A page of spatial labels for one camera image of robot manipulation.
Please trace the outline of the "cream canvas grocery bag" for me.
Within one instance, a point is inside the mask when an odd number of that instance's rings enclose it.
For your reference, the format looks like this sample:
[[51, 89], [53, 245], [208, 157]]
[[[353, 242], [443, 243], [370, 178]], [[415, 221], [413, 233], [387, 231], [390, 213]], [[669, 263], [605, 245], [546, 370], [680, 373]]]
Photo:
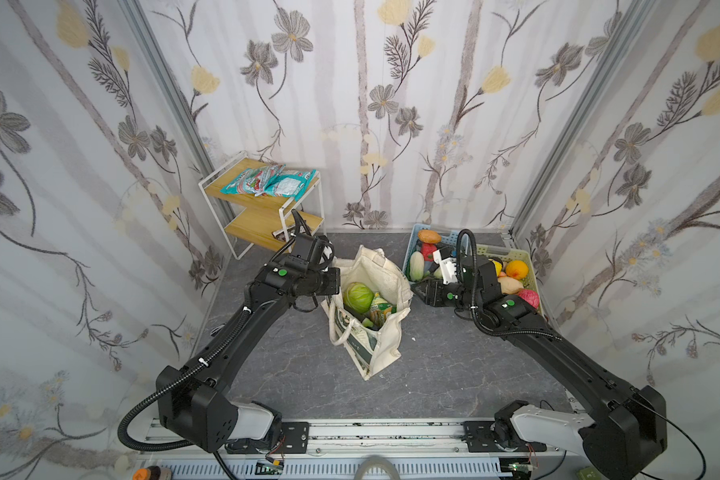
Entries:
[[401, 357], [402, 321], [413, 293], [401, 269], [383, 250], [358, 248], [352, 260], [336, 259], [340, 292], [323, 300], [329, 339], [342, 346], [364, 380]]

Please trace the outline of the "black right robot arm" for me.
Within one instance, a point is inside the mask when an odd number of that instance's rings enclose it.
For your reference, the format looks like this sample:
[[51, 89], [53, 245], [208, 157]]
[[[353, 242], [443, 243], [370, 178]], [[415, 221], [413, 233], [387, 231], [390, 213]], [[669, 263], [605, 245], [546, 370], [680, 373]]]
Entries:
[[609, 479], [644, 473], [668, 447], [666, 401], [653, 387], [637, 388], [596, 363], [542, 316], [530, 271], [514, 262], [480, 259], [475, 236], [463, 229], [447, 244], [421, 230], [404, 272], [422, 302], [452, 308], [479, 332], [510, 342], [562, 384], [583, 407], [579, 414], [516, 400], [497, 411], [489, 442], [505, 451], [546, 444], [585, 457]]

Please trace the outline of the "green cabbage toy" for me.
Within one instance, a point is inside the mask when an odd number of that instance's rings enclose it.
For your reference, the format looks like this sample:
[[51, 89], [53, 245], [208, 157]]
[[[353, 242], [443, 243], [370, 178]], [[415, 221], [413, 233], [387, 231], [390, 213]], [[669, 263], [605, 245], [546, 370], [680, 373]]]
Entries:
[[343, 304], [347, 310], [366, 314], [373, 303], [375, 292], [362, 282], [351, 282], [343, 291]]

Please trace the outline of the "green snack packet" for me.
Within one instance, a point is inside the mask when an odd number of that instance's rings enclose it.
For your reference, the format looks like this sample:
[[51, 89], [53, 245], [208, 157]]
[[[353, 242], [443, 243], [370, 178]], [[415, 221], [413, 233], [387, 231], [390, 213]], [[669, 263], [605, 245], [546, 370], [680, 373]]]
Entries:
[[368, 318], [376, 329], [380, 329], [387, 319], [396, 312], [396, 305], [383, 298], [379, 292], [376, 292], [368, 310]]

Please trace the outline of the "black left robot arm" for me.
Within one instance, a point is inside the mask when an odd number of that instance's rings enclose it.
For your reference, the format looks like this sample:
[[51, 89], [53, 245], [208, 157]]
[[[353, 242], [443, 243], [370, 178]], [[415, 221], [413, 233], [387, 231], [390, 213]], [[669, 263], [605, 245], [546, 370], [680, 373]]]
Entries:
[[[295, 231], [244, 289], [242, 305], [212, 340], [183, 367], [167, 366], [156, 390], [121, 420], [120, 443], [140, 452], [162, 452], [195, 446], [214, 455], [237, 439], [273, 440], [276, 414], [258, 403], [236, 404], [227, 394], [245, 361], [270, 327], [299, 307], [300, 299], [318, 301], [336, 295], [340, 271], [332, 266], [333, 246], [315, 235], [299, 212]], [[147, 443], [132, 437], [129, 426], [151, 405], [162, 427], [178, 440]]]

